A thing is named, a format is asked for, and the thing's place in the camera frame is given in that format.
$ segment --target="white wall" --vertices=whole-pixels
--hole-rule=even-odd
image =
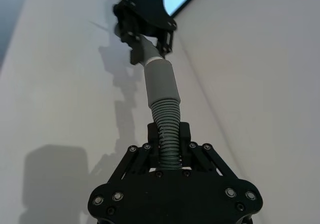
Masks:
[[[152,121],[114,0],[25,0],[0,73],[1,223],[94,223],[87,200]],[[175,38],[182,120],[239,174]]]
[[[320,0],[194,0],[178,36],[264,224],[319,223]]]

